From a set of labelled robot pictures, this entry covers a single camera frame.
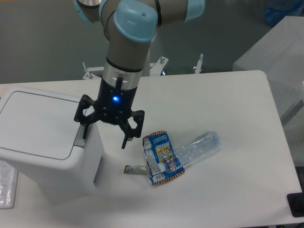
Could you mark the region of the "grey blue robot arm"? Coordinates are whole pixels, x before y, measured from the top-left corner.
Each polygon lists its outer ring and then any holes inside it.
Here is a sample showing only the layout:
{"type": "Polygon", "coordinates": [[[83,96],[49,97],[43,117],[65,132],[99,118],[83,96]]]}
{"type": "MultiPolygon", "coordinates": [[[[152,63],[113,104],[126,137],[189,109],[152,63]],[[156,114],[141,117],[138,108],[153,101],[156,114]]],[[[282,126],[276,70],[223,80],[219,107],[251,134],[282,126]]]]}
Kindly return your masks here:
{"type": "Polygon", "coordinates": [[[144,111],[132,110],[136,90],[156,30],[174,22],[199,17],[203,0],[76,0],[75,9],[85,23],[101,21],[109,47],[98,97],[80,99],[74,120],[87,136],[91,124],[118,125],[123,142],[139,138],[144,111]]]}

